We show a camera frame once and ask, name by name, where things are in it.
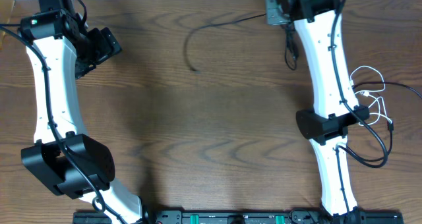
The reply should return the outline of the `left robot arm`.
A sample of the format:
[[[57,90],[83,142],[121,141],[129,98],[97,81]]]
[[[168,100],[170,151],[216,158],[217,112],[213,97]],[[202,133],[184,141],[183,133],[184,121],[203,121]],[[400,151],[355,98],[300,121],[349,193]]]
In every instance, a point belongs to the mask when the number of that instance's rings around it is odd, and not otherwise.
[[[141,199],[115,176],[110,150],[84,125],[76,81],[121,51],[110,29],[89,28],[74,0],[38,0],[40,11],[20,21],[36,88],[34,145],[22,162],[48,190],[92,204],[111,223],[142,223]]]

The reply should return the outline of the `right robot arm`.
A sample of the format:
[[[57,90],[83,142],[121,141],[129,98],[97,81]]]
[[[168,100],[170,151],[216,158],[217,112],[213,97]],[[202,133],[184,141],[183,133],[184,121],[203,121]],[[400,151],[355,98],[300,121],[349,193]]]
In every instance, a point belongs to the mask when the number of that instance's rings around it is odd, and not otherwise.
[[[322,207],[331,219],[348,221],[357,209],[347,166],[348,127],[365,121],[369,110],[349,84],[342,40],[344,0],[275,0],[275,5],[298,33],[311,74],[313,108],[298,111],[296,121],[316,155]]]

